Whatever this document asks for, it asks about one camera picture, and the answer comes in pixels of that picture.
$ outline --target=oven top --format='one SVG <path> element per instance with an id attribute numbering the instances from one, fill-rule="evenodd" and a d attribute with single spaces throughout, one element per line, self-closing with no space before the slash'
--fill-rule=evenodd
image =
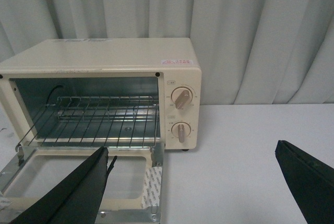
<path id="1" fill-rule="evenodd" d="M 0 74 L 198 68 L 189 38 L 45 40 L 0 63 Z"/>

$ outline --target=white curtain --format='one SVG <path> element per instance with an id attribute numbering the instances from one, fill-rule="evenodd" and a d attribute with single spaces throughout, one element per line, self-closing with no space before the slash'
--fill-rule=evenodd
<path id="1" fill-rule="evenodd" d="M 0 0 L 0 60 L 45 39 L 190 37 L 202 104 L 334 102 L 334 0 Z"/>

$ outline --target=timer knob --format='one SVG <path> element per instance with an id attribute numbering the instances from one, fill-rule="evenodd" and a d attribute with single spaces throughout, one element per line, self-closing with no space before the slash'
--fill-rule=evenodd
<path id="1" fill-rule="evenodd" d="M 172 100 L 177 109 L 182 109 L 188 105 L 193 99 L 192 92 L 185 87 L 178 87 L 172 92 Z"/>
<path id="2" fill-rule="evenodd" d="M 180 143 L 183 143 L 185 138 L 190 134 L 190 126 L 184 122 L 178 122 L 173 125 L 172 133 L 178 138 Z"/>

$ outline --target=control panel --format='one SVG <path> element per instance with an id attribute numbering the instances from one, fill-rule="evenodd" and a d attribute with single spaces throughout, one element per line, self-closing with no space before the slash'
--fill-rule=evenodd
<path id="1" fill-rule="evenodd" d="M 165 125 L 167 149 L 196 147 L 200 80 L 165 81 Z"/>

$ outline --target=toaster oven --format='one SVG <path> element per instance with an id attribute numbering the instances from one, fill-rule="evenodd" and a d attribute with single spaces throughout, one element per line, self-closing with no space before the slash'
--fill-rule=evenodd
<path id="1" fill-rule="evenodd" d="M 159 223 L 164 150 L 196 147 L 200 85 L 188 38 L 46 40 L 0 63 L 18 138 L 0 173 L 11 202 L 0 223 L 101 146 L 118 160 L 96 223 Z"/>

